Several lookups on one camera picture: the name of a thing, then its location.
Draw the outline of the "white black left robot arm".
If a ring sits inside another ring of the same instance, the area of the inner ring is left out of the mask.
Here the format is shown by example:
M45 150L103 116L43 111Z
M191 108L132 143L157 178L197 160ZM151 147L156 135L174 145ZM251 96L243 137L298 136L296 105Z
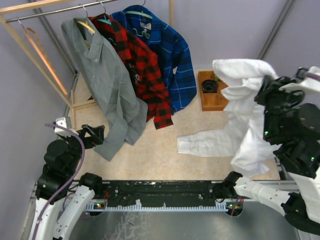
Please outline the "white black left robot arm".
M44 155L45 165L37 180L35 214L29 234L31 240L68 240L86 205L103 195L102 178L85 173L78 183L72 200L63 213L69 188L80 171L85 150L104 142L104 125L84 124L80 130L68 128L66 123L48 123L59 139L52 141Z

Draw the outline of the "white shirt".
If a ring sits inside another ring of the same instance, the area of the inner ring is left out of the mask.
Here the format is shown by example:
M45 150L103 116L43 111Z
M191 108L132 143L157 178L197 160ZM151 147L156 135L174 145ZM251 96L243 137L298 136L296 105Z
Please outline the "white shirt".
M227 84L221 93L228 100L224 128L177 138L177 151L199 157L231 157L234 170L247 178L269 171L266 160L277 146L263 139L264 110L254 101L264 76L278 78L273 67L257 59L216 59L214 75Z

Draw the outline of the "grey button shirt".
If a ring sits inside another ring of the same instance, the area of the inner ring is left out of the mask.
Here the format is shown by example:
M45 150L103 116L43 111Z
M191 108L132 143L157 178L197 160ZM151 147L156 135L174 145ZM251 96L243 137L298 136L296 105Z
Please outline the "grey button shirt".
M124 143L134 145L146 128L148 105L136 96L127 68L112 44L95 29L95 41L88 53L76 53L69 44L70 22L61 24L69 51L88 90L108 120L109 131L94 151L111 161Z

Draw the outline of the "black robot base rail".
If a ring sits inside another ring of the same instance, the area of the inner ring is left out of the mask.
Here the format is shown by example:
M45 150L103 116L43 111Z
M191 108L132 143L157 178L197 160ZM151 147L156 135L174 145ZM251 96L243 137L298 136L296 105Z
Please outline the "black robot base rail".
M131 207L139 201L142 207L214 207L227 199L244 202L231 185L221 181L174 180L80 180L79 185L94 190L94 199L107 207Z

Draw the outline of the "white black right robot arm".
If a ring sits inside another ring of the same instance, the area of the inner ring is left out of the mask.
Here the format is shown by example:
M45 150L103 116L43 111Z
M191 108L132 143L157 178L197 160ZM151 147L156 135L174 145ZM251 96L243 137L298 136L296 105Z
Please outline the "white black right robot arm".
M286 92L283 87L296 79L264 76L255 96L264 109L263 140L279 145L273 151L299 192L267 187L232 171L223 181L223 192L254 199L280 213L296 229L320 234L320 110L303 103L302 89Z

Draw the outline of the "yellow hanger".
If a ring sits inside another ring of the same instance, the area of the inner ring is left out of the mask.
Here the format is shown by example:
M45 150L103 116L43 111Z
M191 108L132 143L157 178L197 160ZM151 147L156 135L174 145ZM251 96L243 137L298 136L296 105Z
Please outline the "yellow hanger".
M73 18L70 23L69 44L76 53L88 53L95 43L95 29L88 18Z

